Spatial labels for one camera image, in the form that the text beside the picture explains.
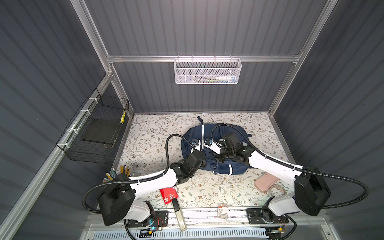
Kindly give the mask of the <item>red notebook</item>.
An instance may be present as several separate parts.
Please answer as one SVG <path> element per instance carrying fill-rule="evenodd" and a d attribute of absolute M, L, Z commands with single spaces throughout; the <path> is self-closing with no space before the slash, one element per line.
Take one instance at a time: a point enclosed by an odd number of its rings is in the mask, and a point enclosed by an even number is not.
<path fill-rule="evenodd" d="M 165 205 L 171 203 L 173 199 L 177 199 L 179 197 L 174 187 L 160 189 L 160 193 L 162 195 Z"/>

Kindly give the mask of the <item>navy blue student backpack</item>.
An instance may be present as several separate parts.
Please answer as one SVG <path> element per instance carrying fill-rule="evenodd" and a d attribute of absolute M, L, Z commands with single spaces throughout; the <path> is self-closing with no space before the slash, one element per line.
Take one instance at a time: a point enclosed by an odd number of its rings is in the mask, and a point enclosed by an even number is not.
<path fill-rule="evenodd" d="M 202 170 L 213 172 L 214 174 L 226 175 L 242 175 L 249 168 L 245 164 L 238 163 L 231 158 L 225 158 L 222 162 L 216 160 L 216 153 L 204 146 L 206 140 L 213 140 L 217 144 L 223 143 L 223 136 L 228 133 L 234 133 L 239 138 L 239 141 L 247 144 L 251 134 L 247 134 L 244 128 L 232 124 L 205 124 L 201 117 L 197 116 L 200 124 L 190 128 L 185 134 L 181 142 L 181 150 L 183 158 L 187 158 L 192 151 L 190 144 L 193 144 L 197 149 L 202 149 L 206 154 L 206 166 L 201 166 Z"/>

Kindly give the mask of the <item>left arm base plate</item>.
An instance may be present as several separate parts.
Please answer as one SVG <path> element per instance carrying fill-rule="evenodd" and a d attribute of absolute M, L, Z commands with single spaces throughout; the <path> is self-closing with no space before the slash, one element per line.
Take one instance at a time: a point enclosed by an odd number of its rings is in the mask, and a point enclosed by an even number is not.
<path fill-rule="evenodd" d="M 144 227 L 167 227 L 169 220 L 169 211 L 155 211 L 154 215 L 143 222 L 128 220 L 129 228 L 144 228 Z"/>

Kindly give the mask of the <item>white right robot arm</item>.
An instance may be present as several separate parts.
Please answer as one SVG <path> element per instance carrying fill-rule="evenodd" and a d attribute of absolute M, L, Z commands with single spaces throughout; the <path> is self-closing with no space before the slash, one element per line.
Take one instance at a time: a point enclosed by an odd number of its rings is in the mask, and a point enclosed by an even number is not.
<path fill-rule="evenodd" d="M 224 148 L 222 154 L 238 163 L 260 169 L 269 173 L 293 187 L 294 192 L 280 197 L 271 197 L 262 206 L 260 214 L 267 223 L 273 222 L 280 216 L 305 213 L 309 216 L 317 216 L 320 210 L 335 209 L 356 204 L 369 195 L 369 187 L 361 181 L 332 174 L 324 174 L 313 166 L 303 167 L 274 158 L 255 147 L 250 141 L 244 145 L 238 138 L 242 135 L 233 125 L 226 125 L 234 129 L 233 132 L 222 136 Z M 341 180 L 356 184 L 363 188 L 363 193 L 358 197 L 338 203 L 327 205 L 331 196 L 326 178 Z"/>

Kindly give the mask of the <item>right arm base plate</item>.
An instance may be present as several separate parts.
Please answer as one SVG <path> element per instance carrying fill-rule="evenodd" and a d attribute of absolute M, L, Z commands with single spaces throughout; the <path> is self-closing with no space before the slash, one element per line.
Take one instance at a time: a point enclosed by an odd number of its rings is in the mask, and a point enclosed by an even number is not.
<path fill-rule="evenodd" d="M 285 216 L 276 216 L 269 209 L 248 208 L 246 209 L 247 218 L 251 225 L 256 224 L 287 224 L 289 219 Z"/>

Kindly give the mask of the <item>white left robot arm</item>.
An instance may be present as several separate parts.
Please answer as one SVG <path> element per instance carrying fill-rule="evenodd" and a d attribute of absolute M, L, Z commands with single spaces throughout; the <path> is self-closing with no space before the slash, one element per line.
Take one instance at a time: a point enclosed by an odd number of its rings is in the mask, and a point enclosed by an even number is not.
<path fill-rule="evenodd" d="M 170 163 L 169 141 L 179 137 L 192 147 L 187 159 Z M 111 226 L 123 219 L 147 222 L 151 219 L 153 208 L 150 204 L 142 206 L 140 198 L 148 193 L 172 188 L 193 178 L 197 170 L 207 163 L 206 154 L 179 134 L 166 139 L 166 168 L 163 171 L 128 178 L 119 174 L 110 182 L 90 188 L 82 198 L 83 207 L 90 213 L 102 215 L 104 224 Z"/>

